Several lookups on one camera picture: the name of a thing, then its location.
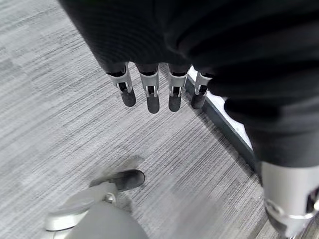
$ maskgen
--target black sleeve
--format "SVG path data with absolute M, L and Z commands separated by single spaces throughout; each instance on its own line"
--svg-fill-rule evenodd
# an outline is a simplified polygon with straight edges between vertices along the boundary
M 156 0 L 155 14 L 169 49 L 215 75 L 259 159 L 319 165 L 318 0 Z

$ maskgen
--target black fingertip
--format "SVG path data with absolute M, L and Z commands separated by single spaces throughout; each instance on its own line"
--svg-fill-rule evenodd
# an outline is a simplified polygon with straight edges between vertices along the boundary
M 121 93 L 123 103 L 128 106 L 132 107 L 136 103 L 136 98 L 134 94 L 134 90 L 132 89 L 131 92 L 128 92 L 127 89 L 124 89 Z
M 168 108 L 172 112 L 177 112 L 180 108 L 181 97 L 178 96 L 169 96 Z
M 159 97 L 154 97 L 154 94 L 150 94 L 150 97 L 146 97 L 148 110 L 152 114 L 156 114 L 160 110 Z
M 199 95 L 194 94 L 191 98 L 191 106 L 195 110 L 199 110 L 203 107 L 205 103 L 206 96 L 203 93 L 199 93 Z

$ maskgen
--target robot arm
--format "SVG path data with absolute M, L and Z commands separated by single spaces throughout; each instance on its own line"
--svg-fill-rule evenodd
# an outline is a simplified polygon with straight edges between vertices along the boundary
M 125 62 L 144 64 L 151 113 L 159 85 L 149 66 L 193 64 L 201 75 L 192 106 L 207 89 L 228 98 L 226 111 L 245 125 L 261 160 L 271 223 L 287 237 L 302 230 L 318 210 L 317 0 L 60 2 L 127 106 L 136 99 Z M 169 108 L 177 111 L 186 72 L 173 68 Z
M 116 206 L 118 192 L 143 184 L 138 170 L 99 178 L 50 212 L 42 239 L 148 239 L 138 222 Z

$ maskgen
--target gray carpet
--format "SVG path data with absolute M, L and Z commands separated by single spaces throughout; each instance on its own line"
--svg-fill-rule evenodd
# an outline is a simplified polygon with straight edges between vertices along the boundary
M 273 239 L 262 188 L 238 153 L 182 99 L 128 108 L 54 0 L 0 0 L 0 238 L 41 235 L 48 210 L 103 171 L 137 167 L 121 205 L 151 239 Z M 298 238 L 319 238 L 318 220 Z

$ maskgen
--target black fabric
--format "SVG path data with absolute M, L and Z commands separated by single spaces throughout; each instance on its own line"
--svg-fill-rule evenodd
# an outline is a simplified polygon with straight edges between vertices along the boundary
M 104 69 L 191 63 L 215 76 L 209 90 L 228 98 L 261 160 L 319 164 L 318 0 L 61 3 Z

